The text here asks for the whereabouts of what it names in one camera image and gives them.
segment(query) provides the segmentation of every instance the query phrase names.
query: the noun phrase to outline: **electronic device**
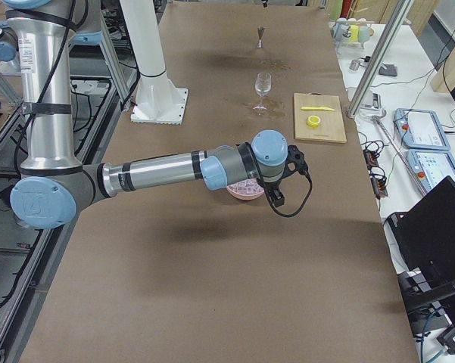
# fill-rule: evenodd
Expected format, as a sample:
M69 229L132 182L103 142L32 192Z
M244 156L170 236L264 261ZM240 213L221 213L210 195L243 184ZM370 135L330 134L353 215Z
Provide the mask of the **electronic device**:
M397 108L394 123L409 148L450 150L436 112Z
M388 224L407 267L419 268L433 290L455 281L455 181L451 177L409 212L390 215ZM438 300L455 327L455 295Z
M397 77L397 66L395 66L393 64L382 63L382 65L379 68L379 75Z
M355 91L357 89L355 87L348 87L347 88L347 94L348 94L348 99L351 101L353 98ZM373 93L372 91L368 91L366 93L365 98L362 101L362 104L360 105L360 108L364 110L371 110L371 111L381 111L382 110L382 98L378 93Z
M450 151L411 149L407 162L427 192L446 176L455 181L455 159Z

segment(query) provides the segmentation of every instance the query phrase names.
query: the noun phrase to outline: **bottle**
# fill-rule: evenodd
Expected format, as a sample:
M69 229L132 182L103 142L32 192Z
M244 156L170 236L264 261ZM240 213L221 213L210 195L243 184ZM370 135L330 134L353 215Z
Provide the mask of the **bottle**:
M332 0L332 10L330 11L330 20L335 21L340 17L343 0Z

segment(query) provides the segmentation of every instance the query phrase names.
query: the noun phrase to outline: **light blue joint cap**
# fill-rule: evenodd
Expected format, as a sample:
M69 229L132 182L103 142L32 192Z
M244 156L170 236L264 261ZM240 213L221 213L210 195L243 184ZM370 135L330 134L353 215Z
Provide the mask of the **light blue joint cap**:
M51 0L2 0L2 2L15 9L35 9L48 4Z
M200 170L207 188L211 191L227 188L227 174L222 163L216 157L208 157L200 163Z
M6 42L0 42L0 61L9 62L15 58L17 51L15 47Z
M56 228L76 215L73 196L49 178L20 180L11 192L10 203L17 217L35 228Z
M80 33L74 36L70 43L73 45L100 45L101 44L102 33Z
M252 141L252 150L259 163L267 166L283 164L288 157L288 143L285 137L275 130L263 130Z

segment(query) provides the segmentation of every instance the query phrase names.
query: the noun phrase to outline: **small metal funnel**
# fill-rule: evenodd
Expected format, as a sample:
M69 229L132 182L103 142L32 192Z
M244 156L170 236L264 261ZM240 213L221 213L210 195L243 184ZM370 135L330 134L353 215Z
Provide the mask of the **small metal funnel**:
M257 47L262 48L263 47L263 34L264 30L266 28L264 26L258 26L257 27L257 35L259 36L259 40L257 41Z

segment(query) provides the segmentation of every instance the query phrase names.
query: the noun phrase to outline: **white table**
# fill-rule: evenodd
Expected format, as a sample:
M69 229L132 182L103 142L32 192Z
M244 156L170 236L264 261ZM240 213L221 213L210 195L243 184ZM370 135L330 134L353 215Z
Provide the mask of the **white table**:
M361 49L359 45L356 48L344 45L338 47L338 63L343 73L344 84L347 88L357 87L363 75L362 67L357 71L349 69L351 61L359 57L371 55L382 34L382 30L384 29L384 25L376 24L372 27L375 30L375 34L370 41L365 44L365 49ZM395 64L398 68L398 76L394 78L377 75L373 85L390 82L408 82L416 77L423 76L433 69L431 61L425 54L409 26L401 27L394 44L391 46L391 49L384 59L384 63ZM394 131L393 119L394 112L397 108L433 110L438 115L441 123L449 126L453 125L450 113L453 111L452 117L455 122L455 102L449 93L436 93L432 91L430 82L435 74L436 72L434 71L428 76L417 79L407 85L380 85L379 87L371 88L375 93L382 96L382 106L387 110L387 116L382 121L391 134ZM422 89L423 91L420 94L417 103L414 105L416 97ZM388 144L388 140L383 131L369 118L359 114L354 122L357 123L358 130L363 132L369 141L380 139ZM451 153L455 158L455 135L449 134L447 135L447 138L450 142ZM397 144L400 144L398 134L396 135L395 140ZM365 141L365 138L361 135L360 142L363 141ZM379 165L387 174L391 171L392 165L394 165L394 171L392 172L388 183L389 196L381 199L380 216L383 220L393 212L403 212L411 209L421 199L421 196L414 187L408 171L400 158L396 157L394 159L394 156L394 148L389 146L385 147L380 158L378 158ZM398 251L394 236L388 226L385 226L385 234L389 247L391 248L392 260L397 273L407 270ZM443 329L434 330L433 333L425 339L424 358L426 361L441 349L441 345L435 338L442 331ZM455 363L455 355L444 354L437 362Z

